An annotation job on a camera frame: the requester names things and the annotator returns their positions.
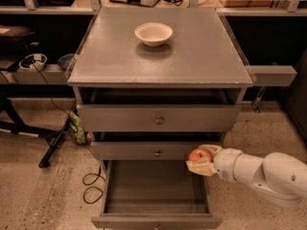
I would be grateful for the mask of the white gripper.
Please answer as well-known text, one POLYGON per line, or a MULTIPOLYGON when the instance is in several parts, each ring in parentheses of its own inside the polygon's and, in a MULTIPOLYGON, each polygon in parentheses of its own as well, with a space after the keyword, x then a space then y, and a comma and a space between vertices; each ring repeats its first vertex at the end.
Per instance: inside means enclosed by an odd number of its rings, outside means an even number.
POLYGON ((222 180, 235 182, 234 166, 237 158, 243 153, 238 149, 223 149, 217 145, 201 145, 202 150, 210 152, 213 158, 211 162, 193 162, 187 161, 186 165, 190 172, 203 175, 213 176, 217 174, 222 180))

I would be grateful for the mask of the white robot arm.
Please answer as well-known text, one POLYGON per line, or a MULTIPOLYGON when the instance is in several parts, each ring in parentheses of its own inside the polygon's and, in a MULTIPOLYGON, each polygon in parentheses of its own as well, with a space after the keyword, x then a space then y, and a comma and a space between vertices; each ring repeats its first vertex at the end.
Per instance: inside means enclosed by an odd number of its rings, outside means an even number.
POLYGON ((242 183, 265 200, 296 207, 307 198, 307 165, 289 154, 273 152, 258 157, 239 149, 201 145, 186 160, 192 173, 242 183))

